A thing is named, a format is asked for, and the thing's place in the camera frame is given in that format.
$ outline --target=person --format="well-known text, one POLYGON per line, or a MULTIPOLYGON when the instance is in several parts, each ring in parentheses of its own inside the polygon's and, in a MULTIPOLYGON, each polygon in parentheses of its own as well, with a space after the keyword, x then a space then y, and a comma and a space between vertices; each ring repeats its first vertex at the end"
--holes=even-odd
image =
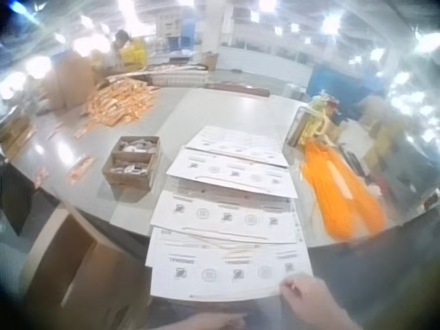
MULTIPOLYGON (((287 277, 280 292, 291 310, 314 330, 361 330, 319 278, 287 277)), ((242 313, 200 313, 156 330, 240 330, 246 326, 245 317, 242 313)))

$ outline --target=ceiling light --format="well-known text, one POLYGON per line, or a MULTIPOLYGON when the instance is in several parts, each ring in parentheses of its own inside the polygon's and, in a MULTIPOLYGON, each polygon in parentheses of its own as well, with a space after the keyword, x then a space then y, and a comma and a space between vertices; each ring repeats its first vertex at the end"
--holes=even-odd
POLYGON ((194 7, 194 0, 179 0, 181 6, 194 7))
POLYGON ((66 38, 59 34, 59 33, 55 33, 55 39, 59 42, 59 43, 66 43, 66 38))
POLYGON ((410 74, 408 72, 400 72, 396 75, 393 82, 398 85, 402 85, 408 81, 410 74))
POLYGON ((397 110, 399 110, 402 114, 404 115, 411 115, 413 114, 413 110, 405 104, 405 102, 398 97, 394 97, 391 99, 391 105, 396 108, 397 110))
POLYGON ((428 120, 428 124, 429 125, 438 125, 438 123, 439 123, 439 119, 437 119, 437 118, 430 118, 429 120, 428 120))
POLYGON ((276 0, 259 0, 258 4, 262 12, 274 12, 276 0))
POLYGON ((275 34, 277 36, 282 36, 283 35, 283 29, 281 27, 279 27, 279 26, 276 26, 275 27, 275 34))
POLYGON ((14 91, 23 91, 26 82, 26 75, 23 72, 14 72, 6 77, 5 81, 14 91))
POLYGON ((90 17, 81 15, 81 23, 89 29, 93 29, 94 28, 94 22, 91 20, 90 17))
POLYGON ((46 5, 47 5, 47 2, 42 3, 41 5, 37 5, 37 4, 35 3, 35 11, 36 11, 36 12, 39 12, 40 10, 43 10, 44 7, 45 7, 46 5))
POLYGON ((431 107, 430 105, 425 105, 422 108, 420 108, 420 113, 424 116, 431 114, 433 111, 434 111, 434 107, 431 107))
POLYGON ((104 54, 110 52, 110 41, 103 34, 94 34, 93 36, 91 36, 90 43, 95 50, 99 50, 104 54))
POLYGON ((105 34, 109 34, 110 33, 110 27, 107 24, 101 23, 101 30, 105 34))
POLYGON ((384 48, 376 48, 371 52, 370 60, 380 61, 384 54, 385 54, 384 48))
POLYGON ((82 37, 73 42, 73 49, 78 52, 82 57, 90 55, 93 47, 91 45, 90 38, 82 37))
POLYGON ((422 36, 419 40, 419 44, 416 46, 416 52, 431 53, 440 46, 440 33, 430 33, 422 36))
POLYGON ((325 34, 336 35, 338 34, 341 25, 341 16, 332 14, 324 19, 322 23, 321 31, 325 34))
POLYGON ((26 71, 35 79, 42 79, 52 68, 50 58, 47 56, 36 56, 25 64, 26 71))
POLYGON ((255 23, 260 23, 260 14, 259 12, 250 12, 250 20, 255 23))
POLYGON ((298 33, 300 31, 300 26, 298 24, 292 23, 290 29, 293 33, 298 33))
POLYGON ((421 136, 422 139, 425 140, 425 142, 431 142, 432 139, 435 138, 435 132, 432 129, 427 129, 421 136))
POLYGON ((422 91, 416 91, 415 93, 412 93, 410 96, 411 101, 416 103, 422 103, 425 98, 425 93, 422 91))
POLYGON ((11 99, 16 91, 23 90, 26 75, 23 72, 14 72, 0 83, 0 96, 4 100, 11 99))

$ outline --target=finger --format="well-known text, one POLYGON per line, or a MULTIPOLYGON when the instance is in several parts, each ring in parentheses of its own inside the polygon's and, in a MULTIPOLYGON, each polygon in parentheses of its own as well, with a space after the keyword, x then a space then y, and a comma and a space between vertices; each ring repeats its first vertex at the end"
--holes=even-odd
POLYGON ((281 295, 284 297, 284 299, 291 305, 293 309, 297 308, 298 304, 301 302, 301 297, 297 293, 295 293, 294 290, 292 290, 292 287, 281 285, 281 295))
POLYGON ((236 320, 233 320, 231 322, 229 322, 228 324, 226 324, 222 330, 242 330, 246 327, 246 322, 244 321, 243 318, 239 318, 236 320))

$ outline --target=cardboard box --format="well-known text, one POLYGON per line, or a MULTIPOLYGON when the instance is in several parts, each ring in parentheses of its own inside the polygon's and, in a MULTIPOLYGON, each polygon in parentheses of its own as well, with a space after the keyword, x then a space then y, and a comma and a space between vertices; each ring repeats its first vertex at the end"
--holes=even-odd
POLYGON ((159 165, 160 159, 160 139, 158 137, 121 137, 118 140, 118 143, 113 148, 109 158, 104 164, 102 168, 102 174, 109 184, 114 186, 125 186, 125 187, 133 187, 142 190, 150 190, 153 187, 155 174, 157 172, 157 166, 159 165), (156 153, 148 154, 148 153, 127 153, 123 151, 119 151, 119 143, 121 139, 133 138, 133 141, 139 139, 145 140, 155 140, 156 144, 156 153), (144 163, 148 164, 147 174, 146 175, 136 175, 130 173, 115 173, 111 172, 111 169, 114 167, 114 164, 117 161, 122 162, 133 162, 133 163, 144 163))
POLYGON ((112 153, 119 160, 125 160, 127 162, 150 162, 154 153, 128 153, 120 150, 121 142, 134 142, 137 140, 149 141, 156 144, 156 151, 160 149, 160 139, 157 136, 121 136, 114 146, 112 153))
POLYGON ((217 68, 217 61, 219 60, 219 55, 212 52, 203 53, 203 59, 201 63, 208 67, 208 71, 215 71, 217 68))
POLYGON ((83 104, 95 85, 90 60, 76 52, 64 52, 52 60, 53 69, 42 81, 51 110, 83 104))
POLYGON ((42 329, 124 328, 148 273, 69 206, 58 207, 23 266, 23 304, 42 329))

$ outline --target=white table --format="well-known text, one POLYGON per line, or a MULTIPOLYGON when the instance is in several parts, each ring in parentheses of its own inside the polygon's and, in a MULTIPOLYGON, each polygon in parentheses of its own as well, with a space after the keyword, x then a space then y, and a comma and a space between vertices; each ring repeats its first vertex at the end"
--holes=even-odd
MULTIPOLYGON (((235 129, 275 138, 282 146, 301 104, 280 96, 263 98, 210 89, 163 88, 155 106, 140 120, 113 128, 98 126, 79 140, 72 135, 87 121, 80 117, 80 109, 60 116, 51 113, 37 117, 36 135, 12 163, 31 180, 45 166, 49 177, 43 188, 47 192, 112 225, 148 236, 166 170, 179 149, 198 131, 206 125, 235 129), (58 122, 64 122, 65 126, 47 140, 58 122), (146 195, 136 189, 112 188, 102 176, 101 169, 121 135, 157 135, 161 139, 161 164, 155 185, 146 195), (95 164, 80 182, 71 185, 66 174, 82 155, 96 157, 95 164)), ((335 243, 325 232, 313 190, 300 175, 298 164, 292 165, 291 173, 300 197, 296 205, 307 245, 335 243)))

